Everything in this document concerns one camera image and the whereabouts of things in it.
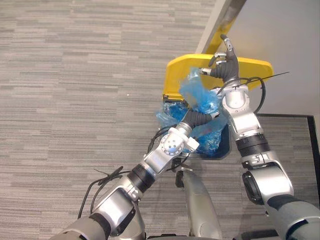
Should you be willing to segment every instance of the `wire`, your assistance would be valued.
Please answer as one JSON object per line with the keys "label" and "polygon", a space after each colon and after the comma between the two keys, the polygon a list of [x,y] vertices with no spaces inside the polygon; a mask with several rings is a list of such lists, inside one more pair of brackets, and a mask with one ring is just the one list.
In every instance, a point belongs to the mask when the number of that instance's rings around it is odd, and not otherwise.
{"label": "wire", "polygon": [[250,83],[256,82],[256,81],[260,81],[261,83],[261,99],[260,99],[260,103],[258,105],[258,107],[253,111],[254,114],[257,114],[260,109],[262,108],[262,106],[264,105],[265,99],[266,99],[266,94],[267,94],[267,90],[266,90],[266,85],[265,82],[263,81],[263,79],[261,77],[258,76],[253,76],[253,77],[240,77],[239,80],[246,80],[246,83],[240,84],[236,87],[242,86],[242,85],[248,85]]}
{"label": "wire", "polygon": [[228,81],[226,82],[220,89],[219,91],[216,93],[217,95],[219,95],[223,89],[225,89],[230,83],[234,83],[234,82],[238,82],[239,80],[238,79],[234,79],[234,80],[231,80],[231,81]]}
{"label": "wire", "polygon": [[188,155],[187,155],[179,164],[177,164],[176,166],[173,166],[173,167],[171,167],[171,168],[169,168],[169,169],[167,169],[167,170],[165,170],[165,171],[166,171],[166,172],[168,172],[168,171],[173,171],[173,170],[175,170],[177,167],[180,167],[185,161],[187,161],[187,159],[189,158],[190,154],[191,154],[191,152],[189,152]]}
{"label": "wire", "polygon": [[99,189],[97,190],[97,192],[95,193],[94,195],[94,198],[92,199],[92,202],[91,202],[91,208],[90,208],[90,213],[92,213],[92,210],[93,210],[93,205],[95,203],[95,200],[96,200],[96,197],[98,196],[99,192],[103,189],[103,187],[110,181],[112,181],[113,179],[116,179],[116,178],[121,178],[122,177],[122,174],[126,174],[126,173],[130,173],[130,171],[121,171],[124,167],[123,166],[120,166],[118,169],[116,169],[113,173],[111,174],[108,174],[106,172],[103,172],[103,171],[99,171],[97,169],[95,169],[97,172],[100,172],[100,173],[104,173],[106,174],[107,176],[106,177],[103,177],[103,178],[100,178],[100,179],[97,179],[95,181],[93,181],[92,183],[90,183],[90,185],[88,186],[86,192],[85,192],[85,195],[83,197],[83,200],[82,200],[82,203],[81,203],[81,207],[80,207],[80,210],[79,210],[79,213],[78,213],[78,219],[81,218],[81,215],[82,215],[82,212],[83,212],[83,209],[85,207],[85,204],[86,204],[86,201],[87,201],[87,198],[88,198],[88,195],[89,195],[89,192],[91,190],[91,188],[93,187],[94,184],[98,183],[98,186]]}
{"label": "wire", "polygon": [[93,198],[92,198],[92,201],[91,201],[91,206],[90,206],[90,214],[92,214],[93,210],[94,210],[94,206],[95,206],[95,201],[96,201],[96,198],[98,196],[98,194],[101,192],[101,190],[105,187],[105,185],[112,181],[113,179],[120,179],[122,178],[122,174],[127,174],[127,173],[130,173],[130,171],[122,171],[122,172],[119,172],[118,174],[116,174],[115,176],[112,176],[108,181],[104,181],[104,182],[101,182],[101,185],[100,187],[98,188],[98,190],[95,192]]}

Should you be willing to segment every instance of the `gray carpet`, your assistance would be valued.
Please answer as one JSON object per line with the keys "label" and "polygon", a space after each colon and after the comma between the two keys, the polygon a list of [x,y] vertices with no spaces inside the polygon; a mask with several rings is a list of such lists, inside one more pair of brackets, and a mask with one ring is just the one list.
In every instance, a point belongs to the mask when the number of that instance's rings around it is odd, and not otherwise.
{"label": "gray carpet", "polygon": [[[195,51],[213,3],[0,1],[0,239],[48,239],[77,218],[87,186],[103,176],[94,168],[129,170],[142,159],[166,64]],[[319,206],[306,119],[260,120],[296,196]],[[271,227],[247,199],[239,159],[233,144],[224,160],[189,162],[224,239]],[[140,204],[148,236],[188,234],[174,182],[165,173]]]}

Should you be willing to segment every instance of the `blue plastic bag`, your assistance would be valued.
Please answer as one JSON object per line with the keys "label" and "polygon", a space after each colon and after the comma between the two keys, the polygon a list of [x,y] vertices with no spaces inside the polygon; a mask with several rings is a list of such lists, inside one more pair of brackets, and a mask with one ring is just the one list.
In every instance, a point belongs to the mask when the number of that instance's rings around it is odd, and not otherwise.
{"label": "blue plastic bag", "polygon": [[[192,68],[188,77],[180,83],[179,93],[189,106],[198,112],[203,114],[218,112],[220,99],[214,91],[210,91],[203,86],[197,68]],[[157,112],[156,117],[161,126],[166,127],[181,122],[187,111],[188,108],[183,102],[165,102],[163,110]],[[221,131],[226,123],[227,119],[220,114],[217,119],[205,125],[195,127],[192,130],[191,136],[199,143],[196,153],[213,157],[219,147]]]}

